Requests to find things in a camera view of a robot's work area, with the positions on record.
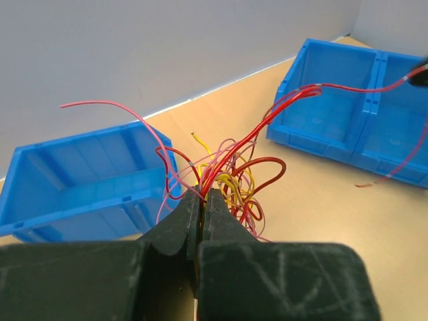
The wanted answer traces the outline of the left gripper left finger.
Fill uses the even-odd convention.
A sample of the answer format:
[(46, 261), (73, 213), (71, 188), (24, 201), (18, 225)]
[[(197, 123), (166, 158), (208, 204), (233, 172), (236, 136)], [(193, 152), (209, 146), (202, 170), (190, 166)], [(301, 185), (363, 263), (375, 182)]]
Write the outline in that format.
[(1, 247), (2, 320), (192, 320), (201, 204), (130, 241)]

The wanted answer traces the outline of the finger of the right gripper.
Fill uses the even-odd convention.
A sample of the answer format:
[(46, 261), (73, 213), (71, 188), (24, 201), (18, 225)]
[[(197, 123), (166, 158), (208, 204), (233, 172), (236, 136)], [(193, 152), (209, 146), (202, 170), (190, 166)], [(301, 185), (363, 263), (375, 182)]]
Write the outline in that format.
[[(427, 87), (428, 86), (428, 71), (427, 71), (428, 57), (419, 62), (412, 70), (412, 76), (409, 78), (408, 83), (416, 87)], [(419, 73), (415, 73), (418, 69), (424, 67)]]

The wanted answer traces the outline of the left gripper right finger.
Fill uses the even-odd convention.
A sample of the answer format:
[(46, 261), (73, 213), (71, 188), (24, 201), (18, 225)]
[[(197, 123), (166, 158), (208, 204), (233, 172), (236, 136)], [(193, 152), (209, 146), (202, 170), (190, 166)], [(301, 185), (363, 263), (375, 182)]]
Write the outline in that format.
[(361, 257), (341, 243), (261, 242), (208, 194), (198, 248), (200, 320), (380, 320)]

